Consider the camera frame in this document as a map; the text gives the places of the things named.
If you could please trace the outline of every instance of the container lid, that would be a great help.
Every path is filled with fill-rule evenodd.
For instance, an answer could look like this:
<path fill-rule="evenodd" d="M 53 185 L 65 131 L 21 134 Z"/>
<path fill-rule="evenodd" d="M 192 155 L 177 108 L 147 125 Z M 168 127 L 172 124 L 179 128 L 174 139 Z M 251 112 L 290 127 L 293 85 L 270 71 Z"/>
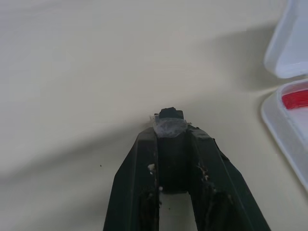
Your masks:
<path fill-rule="evenodd" d="M 289 0 L 264 58 L 278 78 L 308 74 L 308 0 Z"/>
<path fill-rule="evenodd" d="M 283 96 L 306 90 L 308 90 L 308 79 L 280 86 L 263 102 L 261 115 L 308 192 L 308 107 L 289 110 L 282 99 Z"/>

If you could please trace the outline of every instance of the plastic container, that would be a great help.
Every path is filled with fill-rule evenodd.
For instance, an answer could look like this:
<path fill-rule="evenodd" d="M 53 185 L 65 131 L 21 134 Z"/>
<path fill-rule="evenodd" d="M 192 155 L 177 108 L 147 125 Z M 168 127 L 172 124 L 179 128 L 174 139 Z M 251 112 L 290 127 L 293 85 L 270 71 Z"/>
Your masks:
<path fill-rule="evenodd" d="M 264 66 L 278 78 L 308 74 L 308 0 L 289 0 L 265 54 Z M 286 109 L 282 97 L 308 90 L 308 79 L 278 88 L 261 108 L 283 154 L 308 191 L 308 107 Z"/>

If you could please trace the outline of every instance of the black piece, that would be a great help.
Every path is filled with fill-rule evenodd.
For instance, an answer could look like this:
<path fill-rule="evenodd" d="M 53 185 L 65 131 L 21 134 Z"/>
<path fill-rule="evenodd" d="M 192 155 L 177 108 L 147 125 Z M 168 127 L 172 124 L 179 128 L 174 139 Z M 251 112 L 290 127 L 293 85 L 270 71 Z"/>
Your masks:
<path fill-rule="evenodd" d="M 159 118 L 181 118 L 163 109 Z M 207 133 L 141 132 L 117 172 L 103 231 L 158 231 L 159 191 L 191 195 L 198 231 L 270 231 L 241 173 Z"/>

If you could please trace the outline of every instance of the red plastic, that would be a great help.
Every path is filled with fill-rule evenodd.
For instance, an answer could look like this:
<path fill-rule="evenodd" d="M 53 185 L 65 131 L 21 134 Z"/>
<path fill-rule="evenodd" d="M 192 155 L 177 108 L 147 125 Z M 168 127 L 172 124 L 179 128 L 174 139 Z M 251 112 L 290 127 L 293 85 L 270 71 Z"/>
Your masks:
<path fill-rule="evenodd" d="M 308 90 L 293 92 L 282 97 L 286 109 L 308 107 Z"/>

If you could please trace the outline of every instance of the white debris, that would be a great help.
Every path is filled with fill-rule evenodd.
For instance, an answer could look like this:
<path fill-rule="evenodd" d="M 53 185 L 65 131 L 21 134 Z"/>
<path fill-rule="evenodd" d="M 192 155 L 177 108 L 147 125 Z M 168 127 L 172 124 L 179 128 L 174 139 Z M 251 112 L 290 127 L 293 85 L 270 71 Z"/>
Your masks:
<path fill-rule="evenodd" d="M 155 170 L 155 164 L 148 165 L 148 169 L 152 172 Z"/>

